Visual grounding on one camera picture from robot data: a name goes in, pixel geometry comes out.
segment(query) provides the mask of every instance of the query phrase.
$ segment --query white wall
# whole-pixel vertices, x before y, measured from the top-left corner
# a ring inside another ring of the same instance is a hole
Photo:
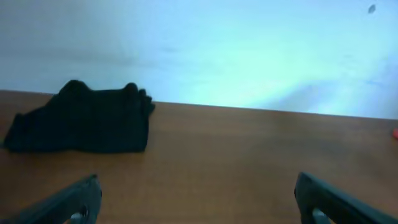
[[[396,0],[2,0],[0,89],[398,118],[397,27]]]

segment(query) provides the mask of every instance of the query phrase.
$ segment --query brown table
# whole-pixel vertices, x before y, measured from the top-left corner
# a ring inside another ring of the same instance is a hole
[[[49,95],[0,91],[0,135]],[[0,151],[0,217],[97,173],[98,223],[299,223],[305,170],[398,217],[397,121],[157,103],[143,154]]]

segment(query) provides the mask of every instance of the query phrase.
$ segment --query white backdrop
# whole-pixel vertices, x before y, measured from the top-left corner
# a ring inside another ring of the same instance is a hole
[[[2,0],[0,89],[396,119],[397,27],[396,0]]]

